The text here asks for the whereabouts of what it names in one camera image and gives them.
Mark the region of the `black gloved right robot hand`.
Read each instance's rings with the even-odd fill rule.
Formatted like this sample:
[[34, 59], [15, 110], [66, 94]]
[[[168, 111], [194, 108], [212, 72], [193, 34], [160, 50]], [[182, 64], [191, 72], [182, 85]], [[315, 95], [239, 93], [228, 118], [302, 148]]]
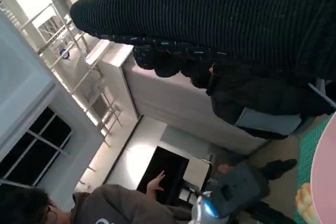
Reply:
[[335, 80], [335, 0], [78, 0], [91, 36]]

